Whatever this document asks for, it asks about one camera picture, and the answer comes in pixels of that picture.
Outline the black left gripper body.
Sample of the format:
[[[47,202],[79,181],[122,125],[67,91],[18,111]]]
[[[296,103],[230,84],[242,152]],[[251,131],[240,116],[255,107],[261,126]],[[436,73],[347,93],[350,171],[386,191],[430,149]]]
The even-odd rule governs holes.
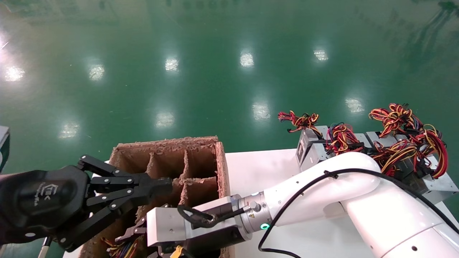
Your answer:
[[[89,175],[75,166],[1,176],[1,244],[53,236],[81,209]]]

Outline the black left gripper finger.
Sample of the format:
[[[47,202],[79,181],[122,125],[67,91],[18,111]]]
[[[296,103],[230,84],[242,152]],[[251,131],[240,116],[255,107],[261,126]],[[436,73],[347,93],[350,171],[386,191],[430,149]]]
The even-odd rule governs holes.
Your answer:
[[[150,204],[158,196],[171,193],[172,186],[135,186],[93,195],[82,202],[77,217],[71,218],[58,229],[58,243],[64,250],[74,251],[124,214]]]
[[[78,169],[93,173],[94,176],[88,183],[92,192],[110,193],[133,189],[156,196],[170,194],[173,190],[171,178],[151,178],[147,173],[128,173],[89,155],[80,158]]]

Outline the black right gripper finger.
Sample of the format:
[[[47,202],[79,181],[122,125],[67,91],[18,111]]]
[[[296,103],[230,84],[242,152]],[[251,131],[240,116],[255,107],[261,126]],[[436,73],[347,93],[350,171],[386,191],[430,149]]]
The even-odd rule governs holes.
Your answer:
[[[138,237],[145,235],[147,232],[147,219],[146,216],[141,219],[132,227],[125,230],[124,235],[115,239],[116,244],[123,244],[137,239]]]

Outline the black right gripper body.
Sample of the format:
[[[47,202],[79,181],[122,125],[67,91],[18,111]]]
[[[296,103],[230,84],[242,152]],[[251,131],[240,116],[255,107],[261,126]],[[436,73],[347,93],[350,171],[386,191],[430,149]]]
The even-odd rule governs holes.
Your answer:
[[[212,228],[194,228],[180,215],[158,215],[160,257],[171,257],[178,245],[196,257],[249,239],[250,229],[244,215],[226,219]]]

